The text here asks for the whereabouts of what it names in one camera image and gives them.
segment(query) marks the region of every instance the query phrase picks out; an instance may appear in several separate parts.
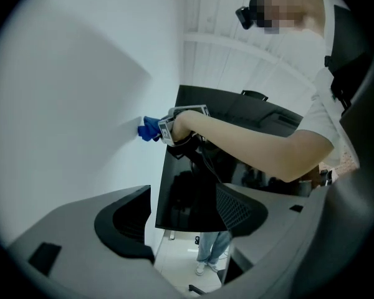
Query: floor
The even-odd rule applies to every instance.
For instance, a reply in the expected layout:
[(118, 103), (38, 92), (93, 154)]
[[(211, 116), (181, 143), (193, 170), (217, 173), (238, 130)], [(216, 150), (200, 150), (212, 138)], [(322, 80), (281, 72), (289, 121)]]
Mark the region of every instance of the floor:
[[(188, 285), (204, 292), (213, 292), (221, 286), (218, 276), (209, 267), (205, 267), (202, 276), (195, 274), (198, 254), (195, 236), (198, 235), (199, 232), (175, 232), (175, 239), (170, 240), (170, 231), (166, 230), (154, 264), (162, 276), (187, 297), (199, 297), (188, 291)], [(226, 263), (227, 256), (223, 254), (217, 264), (218, 269), (225, 269)]]

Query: sneaker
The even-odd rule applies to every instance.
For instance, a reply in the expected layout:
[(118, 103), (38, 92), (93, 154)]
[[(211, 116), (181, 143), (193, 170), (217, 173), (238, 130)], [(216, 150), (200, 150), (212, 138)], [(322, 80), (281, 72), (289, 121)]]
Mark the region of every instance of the sneaker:
[(210, 269), (212, 269), (216, 273), (219, 271), (219, 269), (217, 269), (216, 265), (214, 265), (213, 263), (208, 262), (208, 266), (210, 267)]
[(199, 262), (197, 264), (197, 267), (195, 268), (195, 273), (199, 276), (202, 276), (204, 274), (204, 268), (206, 266), (206, 263), (204, 262)]

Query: person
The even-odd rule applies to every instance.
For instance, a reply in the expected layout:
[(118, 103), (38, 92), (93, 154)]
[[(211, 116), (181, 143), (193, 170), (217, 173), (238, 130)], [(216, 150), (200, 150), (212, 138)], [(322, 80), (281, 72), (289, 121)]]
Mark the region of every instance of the person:
[[(325, 39), (326, 54), (331, 55), (333, 5), (347, 9), (342, 0), (251, 0), (249, 10), (258, 26), (270, 30), (315, 32)], [(176, 117), (172, 136), (178, 141), (196, 132), (242, 162), (287, 183), (308, 173), (321, 161), (338, 165), (343, 145), (347, 145), (358, 163), (339, 123), (344, 108), (333, 99), (332, 80), (330, 70), (322, 68), (314, 80), (317, 92), (312, 106), (289, 137), (247, 130), (194, 111)]]
[(227, 247), (229, 247), (230, 240), (231, 236), (228, 231), (201, 232), (199, 234), (198, 264), (195, 268), (195, 273), (202, 276), (205, 266), (208, 266), (214, 272), (218, 272), (216, 264), (220, 256), (226, 251)]

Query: leg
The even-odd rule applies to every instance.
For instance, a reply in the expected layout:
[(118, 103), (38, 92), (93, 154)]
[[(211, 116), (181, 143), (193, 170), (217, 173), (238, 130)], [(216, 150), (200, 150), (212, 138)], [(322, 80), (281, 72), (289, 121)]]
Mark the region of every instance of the leg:
[(202, 232), (199, 234), (198, 262), (208, 262), (211, 256), (211, 246), (218, 236), (217, 232)]
[(229, 247), (230, 240), (231, 236), (228, 231), (218, 233), (218, 236), (212, 246), (212, 252), (208, 259), (208, 263), (211, 265), (217, 264), (219, 257), (224, 253), (227, 247)]

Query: white ceiling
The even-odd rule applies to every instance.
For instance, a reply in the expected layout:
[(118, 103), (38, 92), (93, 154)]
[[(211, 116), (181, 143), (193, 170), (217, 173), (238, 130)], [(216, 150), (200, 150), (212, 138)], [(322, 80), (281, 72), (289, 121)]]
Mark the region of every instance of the white ceiling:
[(244, 30), (236, 9), (249, 0), (186, 0), (182, 83), (240, 93), (256, 90), (268, 102), (304, 115), (312, 81), (324, 66), (324, 42), (311, 32), (270, 35)]

